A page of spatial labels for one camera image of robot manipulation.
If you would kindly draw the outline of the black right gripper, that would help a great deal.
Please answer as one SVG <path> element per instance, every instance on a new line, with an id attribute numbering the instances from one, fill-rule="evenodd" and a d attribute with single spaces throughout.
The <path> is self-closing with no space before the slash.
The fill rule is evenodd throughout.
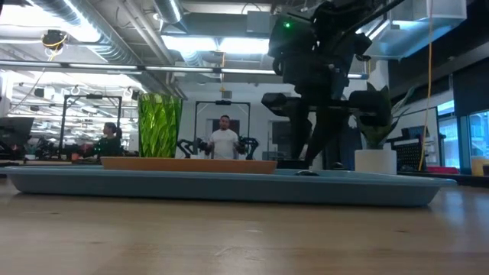
<path id="1" fill-rule="evenodd" d="M 268 54 L 273 71 L 296 91 L 295 97 L 267 93 L 262 103 L 275 115 L 291 123 L 291 157 L 298 159 L 308 141 L 315 112 L 316 126 L 309 139 L 305 161 L 313 164 L 317 155 L 335 138 L 345 115 L 357 115 L 368 126 L 389 123 L 390 109 L 374 88 L 354 92 L 341 100 L 349 84 L 353 59 L 363 59 L 372 40 L 362 27 L 377 18 L 376 13 L 316 13 L 305 17 L 281 14 L 270 33 Z M 323 114 L 332 111 L 334 114 Z"/>

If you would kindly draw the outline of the blue plastic tray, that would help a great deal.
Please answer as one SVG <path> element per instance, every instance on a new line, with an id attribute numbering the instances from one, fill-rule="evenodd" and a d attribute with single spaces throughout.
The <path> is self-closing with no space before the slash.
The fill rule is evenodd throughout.
<path id="1" fill-rule="evenodd" d="M 102 167 L 6 167 L 23 193 L 336 205 L 420 207 L 456 186 L 443 178 L 320 170 L 272 174 L 105 170 Z"/>

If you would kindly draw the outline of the orange round plate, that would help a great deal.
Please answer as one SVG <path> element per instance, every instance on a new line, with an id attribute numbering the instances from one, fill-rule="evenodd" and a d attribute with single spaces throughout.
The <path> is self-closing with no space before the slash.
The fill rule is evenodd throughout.
<path id="1" fill-rule="evenodd" d="M 225 159 L 176 159 L 158 157 L 102 157 L 105 170 L 139 170 L 204 173 L 254 173 L 272 174 L 276 161 L 225 160 Z"/>

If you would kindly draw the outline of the green ribbed glass cup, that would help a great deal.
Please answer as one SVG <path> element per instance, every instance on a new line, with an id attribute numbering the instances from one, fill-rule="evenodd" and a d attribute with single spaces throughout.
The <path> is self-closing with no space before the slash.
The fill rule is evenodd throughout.
<path id="1" fill-rule="evenodd" d="M 139 154 L 141 157 L 175 157 L 182 99 L 148 93 L 138 98 Z"/>

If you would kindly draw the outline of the green plant in white pot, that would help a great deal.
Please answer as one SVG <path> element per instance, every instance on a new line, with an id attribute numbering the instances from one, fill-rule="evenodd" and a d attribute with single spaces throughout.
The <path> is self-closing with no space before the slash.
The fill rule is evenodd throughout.
<path id="1" fill-rule="evenodd" d="M 368 83 L 366 90 L 354 91 L 349 99 L 358 110 L 354 112 L 355 121 L 365 140 L 365 148 L 355 151 L 355 171 L 362 173 L 397 173 L 397 153 L 385 149 L 389 134 L 398 121 L 393 114 L 406 104 L 416 88 L 408 89 L 405 96 L 396 104 L 390 100 L 387 86 L 377 90 Z"/>

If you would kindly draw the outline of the person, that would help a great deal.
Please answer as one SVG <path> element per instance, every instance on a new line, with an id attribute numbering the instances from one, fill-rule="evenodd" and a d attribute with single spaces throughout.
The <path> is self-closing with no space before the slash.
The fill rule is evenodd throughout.
<path id="1" fill-rule="evenodd" d="M 102 137 L 94 146 L 92 155 L 100 157 L 120 157 L 123 155 L 121 146 L 122 131 L 113 122 L 106 122 Z"/>
<path id="2" fill-rule="evenodd" d="M 223 115 L 219 119 L 219 129 L 214 131 L 209 139 L 213 159 L 238 159 L 238 135 L 229 128 L 230 118 Z"/>

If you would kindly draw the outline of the black pegboard cart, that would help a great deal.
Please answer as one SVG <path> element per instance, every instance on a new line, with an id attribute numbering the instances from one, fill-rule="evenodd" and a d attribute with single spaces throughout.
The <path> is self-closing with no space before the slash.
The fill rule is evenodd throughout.
<path id="1" fill-rule="evenodd" d="M 397 152 L 398 172 L 419 172 L 426 170 L 426 159 L 421 162 L 423 150 L 423 126 L 402 128 L 399 137 L 387 139 L 392 150 Z"/>

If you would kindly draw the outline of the yellow bin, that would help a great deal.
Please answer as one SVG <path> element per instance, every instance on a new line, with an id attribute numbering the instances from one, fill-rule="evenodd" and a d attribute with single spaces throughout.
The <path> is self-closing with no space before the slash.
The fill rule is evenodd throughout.
<path id="1" fill-rule="evenodd" d="M 489 165 L 489 158 L 486 157 L 472 157 L 471 158 L 471 175 L 483 176 L 484 165 Z"/>

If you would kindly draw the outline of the long ceiling light bar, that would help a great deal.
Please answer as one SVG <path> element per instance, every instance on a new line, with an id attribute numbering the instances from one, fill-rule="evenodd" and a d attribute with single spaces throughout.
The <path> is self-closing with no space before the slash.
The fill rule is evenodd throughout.
<path id="1" fill-rule="evenodd" d="M 143 72 L 165 73 L 214 73 L 277 76 L 273 70 L 238 69 L 221 67 L 191 67 L 191 66 L 151 66 L 151 65 L 118 65 L 99 63 L 66 63 L 66 62 L 42 62 L 29 60 L 0 60 L 0 69 L 42 70 L 46 71 L 93 71 L 102 73 L 140 74 Z"/>

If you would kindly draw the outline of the black computer monitor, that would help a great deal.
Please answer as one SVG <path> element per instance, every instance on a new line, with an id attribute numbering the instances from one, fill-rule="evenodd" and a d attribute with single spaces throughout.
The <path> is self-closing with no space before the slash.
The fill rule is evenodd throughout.
<path id="1" fill-rule="evenodd" d="M 30 139 L 33 123 L 34 119 L 29 117 L 0 118 L 0 141 L 8 146 L 25 145 Z"/>

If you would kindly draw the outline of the black robot rig frame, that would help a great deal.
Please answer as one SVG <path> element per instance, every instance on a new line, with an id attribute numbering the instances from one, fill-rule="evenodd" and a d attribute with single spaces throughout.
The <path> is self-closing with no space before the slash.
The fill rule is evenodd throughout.
<path id="1" fill-rule="evenodd" d="M 68 105 L 68 100 L 71 98 L 74 98 L 74 100 L 70 105 Z M 118 128 L 120 128 L 122 96 L 119 96 L 119 95 L 102 95 L 102 94 L 95 94 L 95 93 L 88 94 L 88 95 L 65 95 L 64 100 L 63 100 L 63 112 L 62 112 L 62 116 L 61 116 L 60 141 L 59 141 L 58 150 L 57 150 L 58 159 L 61 159 L 61 155 L 62 155 L 63 142 L 64 142 L 64 127 L 66 124 L 66 111 L 68 108 L 71 107 L 71 105 L 73 103 L 77 102 L 79 99 L 96 99 L 96 100 L 108 99 L 110 102 L 112 102 L 111 101 L 112 99 L 117 99 L 118 104 L 115 105 L 115 107 L 118 110 L 116 125 Z"/>
<path id="2" fill-rule="evenodd" d="M 204 118 L 205 118 L 204 116 L 202 116 L 202 115 L 201 115 L 201 112 L 203 112 L 203 111 L 205 110 L 206 106 L 204 106 L 204 107 L 202 107 L 201 109 L 199 109 L 199 104 L 204 104 L 204 103 L 205 103 L 205 104 L 210 104 L 210 103 L 212 103 L 212 104 L 214 104 L 214 105 L 222 105 L 222 106 L 233 106 L 233 105 L 238 106 L 238 107 L 239 107 L 239 108 L 240 108 L 240 109 L 241 109 L 241 110 L 242 110 L 242 111 L 243 111 L 243 112 L 244 112 L 244 113 L 245 113 L 245 114 L 248 116 L 248 123 L 247 123 L 247 126 L 248 126 L 248 137 L 250 137 L 250 120 L 251 120 L 250 110 L 251 110 L 251 103 L 249 103 L 249 102 L 232 102 L 232 101 L 229 101 L 229 100 L 218 100 L 218 101 L 215 101 L 215 102 L 210 102 L 210 101 L 208 101 L 208 102 L 207 102 L 207 101 L 197 101 L 197 102 L 196 102 L 196 105 L 195 105 L 195 114 L 194 114 L 194 115 L 195 115 L 195 121 L 194 121 L 194 140 L 198 138 L 198 136 L 197 136 L 197 134 L 198 134 L 198 133 L 197 133 L 197 122 L 198 122 L 198 119 L 199 119 L 199 118 L 202 118 L 202 119 L 204 119 Z M 248 107 L 248 111 L 247 111 L 247 112 L 245 112 L 245 111 L 244 111 L 244 110 L 241 108 L 241 106 L 242 106 L 242 105 L 246 105 L 246 106 Z M 216 130 L 218 130 L 218 129 L 219 129 L 219 119 L 211 119 L 211 118 L 209 118 L 209 119 L 211 120 L 211 122 L 212 122 L 212 125 L 211 125 L 211 126 L 213 126 L 213 127 L 215 126 L 215 123 L 214 123 L 214 122 L 215 122 L 215 121 L 217 121 L 217 128 L 215 128 L 215 129 L 214 129 L 214 128 L 213 128 L 213 129 L 211 129 L 212 131 L 210 132 L 210 135 L 206 135 L 206 142 L 207 142 L 208 144 L 209 144 L 209 139 L 210 139 L 211 134 L 212 134 L 214 131 L 216 131 Z M 231 130 L 233 130 L 233 128 L 231 127 L 231 126 L 232 126 L 232 122 L 233 122 L 233 120 L 231 120 L 231 119 L 230 119 L 230 126 L 229 126 L 229 128 L 230 128 Z M 237 129 L 237 131 L 239 131 L 239 128 L 240 128 L 240 125 L 239 125 L 239 120 L 234 120 L 234 122 L 238 122 L 237 124 L 234 124 L 234 126 L 237 126 L 237 128 L 236 128 L 236 129 Z M 211 147 L 210 147 L 210 146 L 209 146 L 209 153 L 208 153 L 208 154 L 206 154 L 206 156 L 207 156 L 207 158 L 209 158 L 209 159 L 213 159 L 213 158 L 212 158 L 212 149 L 211 149 Z"/>

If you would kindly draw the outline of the silver ceiling duct box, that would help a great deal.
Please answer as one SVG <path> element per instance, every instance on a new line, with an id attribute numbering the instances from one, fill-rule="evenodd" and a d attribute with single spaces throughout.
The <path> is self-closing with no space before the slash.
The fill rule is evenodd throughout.
<path id="1" fill-rule="evenodd" d="M 467 0 L 403 0 L 359 31 L 372 44 L 366 55 L 400 60 L 456 28 L 467 18 Z"/>

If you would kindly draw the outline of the black aluminium table frame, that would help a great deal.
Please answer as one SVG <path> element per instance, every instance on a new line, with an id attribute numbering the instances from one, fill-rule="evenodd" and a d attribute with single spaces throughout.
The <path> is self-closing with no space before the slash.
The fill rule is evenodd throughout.
<path id="1" fill-rule="evenodd" d="M 66 161 L 45 160 L 0 160 L 0 169 L 5 167 L 100 167 L 100 164 L 70 163 Z M 398 172 L 403 176 L 435 177 L 455 180 L 460 186 L 470 186 L 489 189 L 489 176 L 471 176 L 466 174 L 428 173 L 428 172 Z"/>

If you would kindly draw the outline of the silver spiral air duct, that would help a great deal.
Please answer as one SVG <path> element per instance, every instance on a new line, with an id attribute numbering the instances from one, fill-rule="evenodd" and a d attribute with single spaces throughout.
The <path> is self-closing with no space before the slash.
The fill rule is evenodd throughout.
<path id="1" fill-rule="evenodd" d="M 72 37 L 93 42 L 90 50 L 110 64 L 139 65 L 141 59 L 88 0 L 27 0 L 64 21 Z"/>

